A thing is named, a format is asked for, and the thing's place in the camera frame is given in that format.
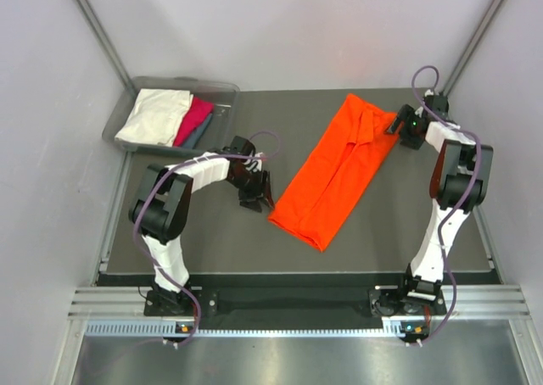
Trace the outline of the orange t shirt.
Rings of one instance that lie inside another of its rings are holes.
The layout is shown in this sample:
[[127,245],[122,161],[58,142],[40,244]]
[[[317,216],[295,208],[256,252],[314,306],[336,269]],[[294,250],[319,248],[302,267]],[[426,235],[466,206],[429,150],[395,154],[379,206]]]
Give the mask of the orange t shirt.
[[325,251],[397,143],[395,117],[348,94],[268,220]]

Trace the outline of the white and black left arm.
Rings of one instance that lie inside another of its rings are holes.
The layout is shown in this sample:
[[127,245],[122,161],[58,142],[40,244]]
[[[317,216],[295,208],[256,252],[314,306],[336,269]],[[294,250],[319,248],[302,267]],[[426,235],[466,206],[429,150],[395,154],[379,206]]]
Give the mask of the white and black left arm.
[[145,295],[146,316],[187,315],[199,311],[186,285],[189,272],[181,235],[187,224],[192,194],[221,181],[238,191],[239,204],[260,213],[275,207],[266,156],[251,140],[235,136],[222,149],[205,152],[176,165],[149,165],[129,209],[133,238],[145,244],[154,267],[154,281]]

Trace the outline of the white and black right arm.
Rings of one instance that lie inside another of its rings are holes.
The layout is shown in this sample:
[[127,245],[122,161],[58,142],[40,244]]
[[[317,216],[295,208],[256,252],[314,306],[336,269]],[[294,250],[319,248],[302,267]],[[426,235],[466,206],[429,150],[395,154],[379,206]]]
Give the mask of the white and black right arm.
[[424,109],[408,104],[400,108],[386,132],[399,135],[404,146],[415,149],[427,143],[439,154],[429,184],[428,227],[392,296],[402,311],[414,314],[439,302],[444,274],[451,270],[448,255],[456,235],[486,196],[493,148],[476,142],[457,124],[431,120]]

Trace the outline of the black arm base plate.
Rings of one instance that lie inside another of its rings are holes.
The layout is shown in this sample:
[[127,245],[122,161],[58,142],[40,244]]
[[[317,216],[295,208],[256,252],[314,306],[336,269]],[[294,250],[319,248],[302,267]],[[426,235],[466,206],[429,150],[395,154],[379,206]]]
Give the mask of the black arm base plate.
[[208,320],[264,310],[349,311],[360,317],[446,313],[440,282],[411,282],[399,272],[196,274],[186,289]]

